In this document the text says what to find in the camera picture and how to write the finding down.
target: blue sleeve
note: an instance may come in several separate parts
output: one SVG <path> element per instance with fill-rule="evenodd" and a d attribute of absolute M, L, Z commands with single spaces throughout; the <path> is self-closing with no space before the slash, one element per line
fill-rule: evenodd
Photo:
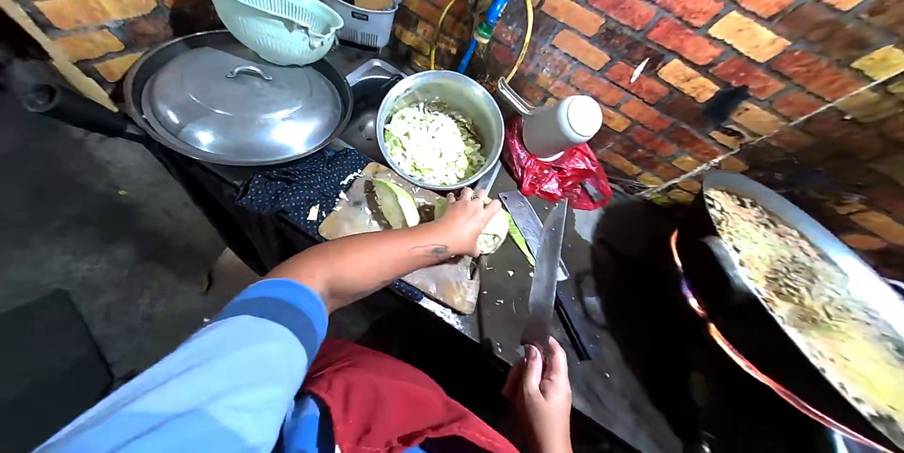
<path fill-rule="evenodd" d="M 262 280 L 37 451 L 269 452 L 326 324 L 314 291 Z"/>

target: red apron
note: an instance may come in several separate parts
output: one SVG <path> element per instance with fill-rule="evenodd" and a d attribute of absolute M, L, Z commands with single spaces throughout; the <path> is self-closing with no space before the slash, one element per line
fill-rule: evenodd
<path fill-rule="evenodd" d="M 325 340 L 302 391 L 329 407 L 343 453 L 400 453 L 425 438 L 447 436 L 463 437 L 492 453 L 517 453 L 424 372 L 355 343 Z"/>

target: flame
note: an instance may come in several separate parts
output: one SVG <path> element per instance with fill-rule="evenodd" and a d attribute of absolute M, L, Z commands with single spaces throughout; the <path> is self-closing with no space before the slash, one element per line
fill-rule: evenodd
<path fill-rule="evenodd" d="M 719 347 L 721 347 L 722 351 L 724 351 L 726 355 L 729 355 L 729 357 L 736 364 L 738 364 L 738 366 L 740 366 L 741 369 L 744 370 L 744 372 L 747 372 L 748 374 L 753 376 L 754 379 L 759 380 L 760 382 L 768 386 L 786 402 L 795 406 L 798 411 L 808 415 L 810 418 L 813 418 L 824 426 L 835 429 L 843 435 L 856 440 L 857 442 L 860 442 L 865 446 L 876 448 L 879 451 L 883 451 L 885 453 L 893 453 L 887 447 L 882 447 L 879 444 L 872 442 L 868 438 L 865 438 L 857 432 L 845 427 L 838 421 L 835 421 L 825 414 L 820 413 L 818 410 L 811 407 L 810 404 L 798 398 L 797 395 L 791 392 L 789 389 L 786 389 L 784 386 L 774 381 L 773 378 L 765 375 L 763 372 L 757 369 L 757 367 L 753 366 L 753 364 L 748 361 L 748 359 L 745 358 L 744 355 L 741 355 L 738 349 L 735 349 L 734 346 L 729 343 L 728 339 L 725 338 L 725 336 L 722 335 L 720 331 L 718 331 L 716 325 L 709 321 L 709 318 L 706 315 L 706 310 L 703 309 L 700 302 L 697 300 L 697 297 L 695 297 L 694 293 L 691 291 L 691 287 L 688 285 L 687 279 L 684 277 L 681 258 L 678 257 L 678 230 L 672 232 L 672 237 L 669 239 L 669 245 L 672 248 L 672 258 L 675 261 L 675 265 L 678 266 L 678 272 L 681 277 L 682 294 L 684 294 L 684 298 L 687 300 L 688 305 L 690 305 L 691 308 L 694 309 L 694 311 L 697 313 L 697 315 L 700 316 L 701 319 L 706 321 L 706 329 L 709 332 L 710 337 L 712 337 L 712 340 Z"/>

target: cutting board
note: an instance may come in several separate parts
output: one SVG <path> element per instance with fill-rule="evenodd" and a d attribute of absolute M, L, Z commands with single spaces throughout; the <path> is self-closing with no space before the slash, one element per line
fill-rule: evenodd
<path fill-rule="evenodd" d="M 373 178 L 389 180 L 401 186 L 412 194 L 418 205 L 420 221 L 433 220 L 436 202 L 441 199 L 439 195 L 405 181 L 389 167 L 374 162 L 367 164 L 363 175 L 356 178 L 352 187 L 345 192 L 345 198 L 336 204 L 333 212 L 320 224 L 318 231 L 321 236 L 336 239 L 390 228 L 377 206 L 371 182 Z M 460 314 L 471 314 L 477 305 L 480 271 L 477 269 L 477 261 L 467 256 L 424 267 L 402 276 L 401 280 Z"/>

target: white bottle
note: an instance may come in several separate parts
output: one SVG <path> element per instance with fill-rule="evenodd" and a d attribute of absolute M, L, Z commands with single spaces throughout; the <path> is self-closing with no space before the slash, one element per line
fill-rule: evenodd
<path fill-rule="evenodd" d="M 524 120 L 522 137 L 527 151 L 549 162 L 590 140 L 603 124 L 603 112 L 593 98 L 575 95 L 558 104 L 538 107 Z"/>

